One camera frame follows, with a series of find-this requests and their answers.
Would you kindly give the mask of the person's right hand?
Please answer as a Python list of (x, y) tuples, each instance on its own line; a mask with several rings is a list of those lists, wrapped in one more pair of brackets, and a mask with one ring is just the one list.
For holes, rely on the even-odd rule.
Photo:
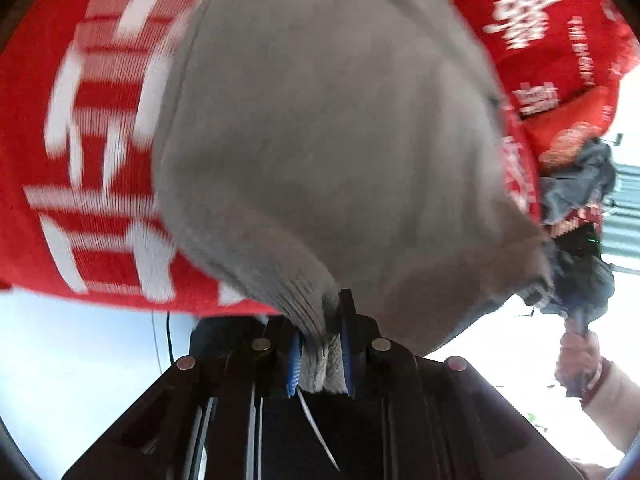
[(573, 326), (567, 326), (560, 340), (560, 353), (556, 361), (554, 377), (573, 398), (583, 398), (588, 386), (598, 380), (601, 373), (601, 356), (598, 337), (587, 330), (580, 334)]

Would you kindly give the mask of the right forearm in white sleeve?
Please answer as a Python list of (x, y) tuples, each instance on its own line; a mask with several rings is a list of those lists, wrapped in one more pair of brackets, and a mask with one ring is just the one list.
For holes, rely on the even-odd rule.
[(582, 409), (620, 452), (639, 434), (640, 389), (615, 363), (601, 358), (582, 396)]

